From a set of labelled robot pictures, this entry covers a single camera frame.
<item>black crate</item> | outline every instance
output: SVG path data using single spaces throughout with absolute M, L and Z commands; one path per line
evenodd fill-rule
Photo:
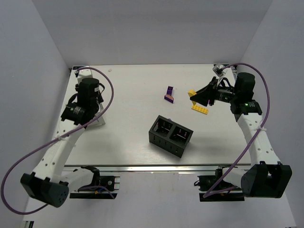
M 149 142 L 182 157 L 193 131 L 159 115 L 149 130 Z

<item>yellow lego brick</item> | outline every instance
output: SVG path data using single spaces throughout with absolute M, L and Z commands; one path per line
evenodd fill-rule
M 189 97 L 192 97 L 192 96 L 194 96 L 196 94 L 196 92 L 194 91 L 194 89 L 191 89 L 191 90 L 189 90 L 188 91 L 188 95 L 189 95 Z
M 205 114 L 205 115 L 207 115 L 207 114 L 208 114 L 208 111 L 209 111 L 207 108 L 203 108 L 203 107 L 200 107 L 200 106 L 198 106 L 198 105 L 192 106 L 191 109 L 192 109 L 192 110 L 195 110 L 195 111 L 197 111 L 197 112 L 199 112 L 199 113 L 203 113 L 203 114 Z

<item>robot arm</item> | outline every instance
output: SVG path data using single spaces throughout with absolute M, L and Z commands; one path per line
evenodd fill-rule
M 204 106 L 214 105 L 215 101 L 230 103 L 231 112 L 242 129 L 247 143 L 260 128 L 262 122 L 261 108 L 253 97 L 255 77 L 249 73 L 239 73 L 233 86 L 225 85 L 221 78 L 221 71 L 217 66 L 213 69 L 220 77 L 213 77 L 212 81 L 190 97 L 192 102 Z M 280 198 L 291 178 L 292 171 L 289 165 L 283 165 L 276 156 L 266 131 L 261 131 L 249 147 L 251 169 L 248 171 L 233 168 L 223 181 L 240 187 L 246 197 Z M 225 167 L 217 178 L 227 172 Z
M 55 131 L 57 137 L 86 124 L 102 108 L 99 81 L 92 77 L 91 71 L 85 71 L 77 76 L 77 94 L 69 99 L 61 115 L 61 121 L 58 122 Z M 99 184 L 99 170 L 91 166 L 84 166 L 73 173 L 61 176 L 76 141 L 84 131 L 82 128 L 64 139 L 59 139 L 49 147 L 31 174 L 23 174 L 20 182 L 30 197 L 60 207 L 69 192 L 82 186 Z

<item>yellow block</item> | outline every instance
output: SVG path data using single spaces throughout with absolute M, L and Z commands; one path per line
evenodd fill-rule
M 189 95 L 189 97 L 192 97 L 192 96 L 194 96 L 196 94 L 196 92 L 194 91 L 194 89 L 191 89 L 191 90 L 189 90 L 188 91 L 188 95 Z
M 203 108 L 203 107 L 200 107 L 200 106 L 198 106 L 198 105 L 192 106 L 191 109 L 192 109 L 192 110 L 195 110 L 195 111 L 197 111 L 197 112 L 199 112 L 199 113 L 203 113 L 203 114 L 205 114 L 205 115 L 207 115 L 207 114 L 208 114 L 208 111 L 209 111 L 207 108 Z

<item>gray wall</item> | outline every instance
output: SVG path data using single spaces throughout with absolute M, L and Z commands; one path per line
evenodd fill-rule
M 304 227 L 303 10 L 302 0 L 274 0 L 242 58 L 264 74 L 269 86 L 266 128 L 276 154 L 293 170 L 286 194 L 298 227 Z M 257 79 L 255 97 L 266 110 L 264 91 Z
M 33 2 L 70 67 L 239 61 L 271 0 Z
M 31 0 L 2 0 L 0 6 L 0 180 L 20 157 L 51 137 L 59 115 L 68 69 Z M 8 178 L 5 195 L 24 211 L 20 185 L 41 153 L 21 163 Z M 19 227 L 22 216 L 0 202 L 2 227 Z

